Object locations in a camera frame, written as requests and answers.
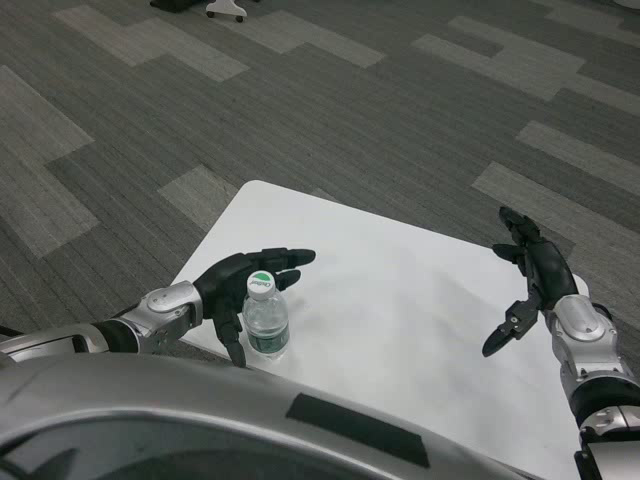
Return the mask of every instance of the white table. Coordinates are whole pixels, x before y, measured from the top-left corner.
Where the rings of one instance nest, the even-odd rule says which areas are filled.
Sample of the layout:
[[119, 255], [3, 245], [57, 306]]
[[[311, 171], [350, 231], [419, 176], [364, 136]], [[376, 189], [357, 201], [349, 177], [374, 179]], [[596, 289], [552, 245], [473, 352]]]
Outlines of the white table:
[[[291, 341], [250, 366], [411, 421], [549, 480], [577, 479], [578, 431], [539, 322], [485, 359], [518, 269], [487, 248], [263, 182], [247, 183], [175, 281], [237, 252], [311, 248], [284, 292]], [[578, 279], [582, 293], [586, 285]], [[210, 322], [184, 340], [226, 356]]]

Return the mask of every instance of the floor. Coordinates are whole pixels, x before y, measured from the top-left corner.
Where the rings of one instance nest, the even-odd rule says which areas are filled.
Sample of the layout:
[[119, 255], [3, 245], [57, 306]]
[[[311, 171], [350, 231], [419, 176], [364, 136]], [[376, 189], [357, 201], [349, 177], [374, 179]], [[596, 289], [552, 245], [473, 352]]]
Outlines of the floor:
[[238, 24], [203, 4], [0, 2], [0, 323], [96, 321], [167, 285], [261, 179], [485, 246], [508, 238], [498, 207], [521, 210], [640, 374], [639, 14], [244, 5]]

